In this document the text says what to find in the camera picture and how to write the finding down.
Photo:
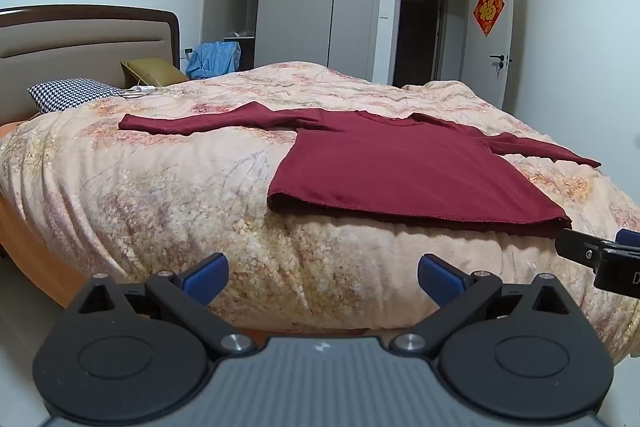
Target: tile floor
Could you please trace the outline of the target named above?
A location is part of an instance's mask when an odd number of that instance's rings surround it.
[[[31,380],[31,361],[62,309],[0,260],[0,426],[37,427],[47,418]],[[616,367],[600,410],[609,427],[640,427],[640,359]]]

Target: silver bolt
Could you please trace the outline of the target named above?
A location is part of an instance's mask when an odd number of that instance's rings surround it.
[[[420,351],[424,346],[426,346],[427,341],[415,333],[405,333],[404,335],[394,338],[394,345],[400,351],[414,353],[415,351]]]
[[[232,353],[244,353],[245,351],[248,351],[254,345],[254,343],[246,335],[232,333],[231,335],[222,337],[222,340],[220,340],[220,345],[227,351],[231,351]]]

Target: padded headboard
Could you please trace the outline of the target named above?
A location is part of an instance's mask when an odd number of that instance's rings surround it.
[[[28,87],[92,78],[125,87],[120,62],[161,57],[180,68],[178,18],[125,6],[65,4],[0,9],[0,125],[37,111]]]

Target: maroon sweater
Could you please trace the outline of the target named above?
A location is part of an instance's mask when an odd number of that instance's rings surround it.
[[[558,145],[506,132],[486,136],[420,113],[400,119],[366,111],[272,111],[251,102],[176,120],[127,114],[119,128],[188,136],[228,126],[298,132],[269,187],[268,205],[277,212],[329,208],[422,226],[553,236],[571,220],[498,155],[600,166]]]

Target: bedspread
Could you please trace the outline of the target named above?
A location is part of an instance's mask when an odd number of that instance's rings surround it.
[[[464,271],[489,270],[509,283],[552,272],[616,360],[638,342],[639,301],[593,288],[591,270],[559,258],[552,240],[271,212],[267,189],[295,132],[231,127],[185,137],[118,130],[125,113],[178,118],[254,100],[271,109],[367,110],[396,118],[423,112],[485,134],[551,142],[460,82],[397,89],[288,62],[28,121],[0,142],[0,191],[49,250],[86,274],[140,281],[222,251],[230,281],[210,307],[238,327],[407,327],[436,309],[416,279],[418,260],[433,252]],[[564,208],[575,230],[609,239],[623,227],[640,230],[640,208],[599,170],[505,158]],[[606,158],[599,159],[606,169]]]

